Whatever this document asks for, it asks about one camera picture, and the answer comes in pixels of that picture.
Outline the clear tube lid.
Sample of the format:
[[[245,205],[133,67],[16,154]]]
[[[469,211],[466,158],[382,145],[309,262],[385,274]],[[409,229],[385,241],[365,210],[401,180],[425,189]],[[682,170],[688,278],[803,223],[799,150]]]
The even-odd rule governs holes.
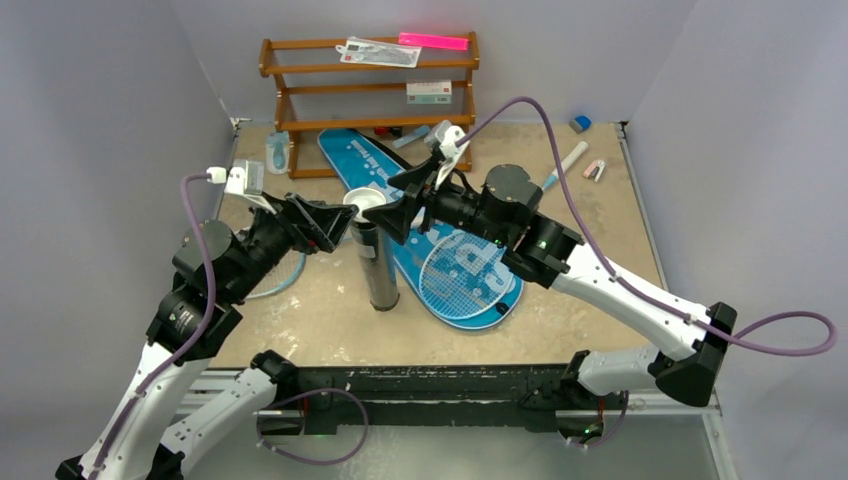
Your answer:
[[[344,205],[352,205],[357,209],[356,217],[361,221],[364,219],[364,212],[388,203],[387,197],[378,189],[370,187],[359,187],[349,190],[343,197]]]

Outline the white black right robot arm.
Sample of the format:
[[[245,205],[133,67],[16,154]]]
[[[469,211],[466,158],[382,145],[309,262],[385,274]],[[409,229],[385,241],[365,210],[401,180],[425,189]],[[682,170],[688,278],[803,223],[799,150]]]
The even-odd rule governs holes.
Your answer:
[[[441,222],[484,239],[504,253],[518,278],[575,297],[633,329],[650,346],[580,353],[561,381],[564,399],[584,407],[598,396],[656,387],[692,407],[709,403],[728,348],[735,310],[681,299],[597,255],[578,233],[539,213],[542,189],[514,164],[492,168],[479,192],[436,183],[437,168],[420,165],[390,178],[402,196],[365,211],[365,218],[403,244],[413,220]]]

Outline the black shuttlecock tube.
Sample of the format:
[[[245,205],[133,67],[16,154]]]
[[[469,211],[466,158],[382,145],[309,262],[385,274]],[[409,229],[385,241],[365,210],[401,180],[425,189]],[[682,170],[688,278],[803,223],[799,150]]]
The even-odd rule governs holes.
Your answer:
[[[400,294],[388,237],[365,218],[361,221],[356,217],[350,225],[350,232],[365,276],[371,306],[380,312],[392,310]]]

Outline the blue racket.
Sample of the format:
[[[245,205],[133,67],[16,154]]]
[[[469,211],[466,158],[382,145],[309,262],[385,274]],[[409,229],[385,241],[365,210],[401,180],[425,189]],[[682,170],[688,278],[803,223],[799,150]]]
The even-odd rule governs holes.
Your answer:
[[[492,327],[516,306],[523,283],[501,263],[503,251],[483,239],[437,223],[420,243],[413,282],[434,315],[461,330]]]
[[[259,284],[245,297],[245,300],[267,298],[288,289],[301,278],[310,258],[313,256],[316,257],[316,262],[326,262],[330,253],[319,251],[313,255],[290,251],[264,276]]]

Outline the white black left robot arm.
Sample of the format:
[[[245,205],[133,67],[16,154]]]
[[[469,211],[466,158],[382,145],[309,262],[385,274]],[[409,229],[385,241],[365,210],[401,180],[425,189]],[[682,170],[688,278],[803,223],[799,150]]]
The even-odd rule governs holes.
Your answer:
[[[60,479],[182,479],[235,425],[297,399],[294,366],[266,351],[220,395],[175,417],[194,381],[241,321],[239,306],[289,253],[334,251],[358,214],[296,194],[263,195],[248,227],[211,220],[192,228],[173,257],[171,291],[146,332],[136,372],[95,444],[63,461]]]

